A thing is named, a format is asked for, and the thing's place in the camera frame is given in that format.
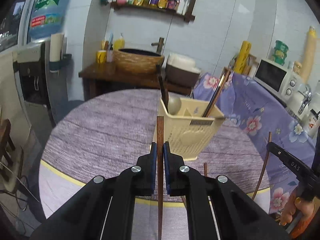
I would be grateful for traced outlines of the person right hand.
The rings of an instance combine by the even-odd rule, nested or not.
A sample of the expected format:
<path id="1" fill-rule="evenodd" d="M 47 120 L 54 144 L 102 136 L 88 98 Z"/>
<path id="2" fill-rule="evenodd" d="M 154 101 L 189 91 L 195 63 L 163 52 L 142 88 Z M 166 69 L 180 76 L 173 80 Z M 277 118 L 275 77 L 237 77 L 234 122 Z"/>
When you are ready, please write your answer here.
<path id="1" fill-rule="evenodd" d="M 294 189 L 290 194 L 280 217 L 280 225 L 285 226 L 288 223 L 292 223 L 293 215 L 297 211 L 303 214 L 303 217 L 290 233 L 292 239 L 302 235 L 315 216 L 315 202 L 313 200 L 308 202 L 302 197 L 297 197 L 296 192 L 297 189 Z"/>

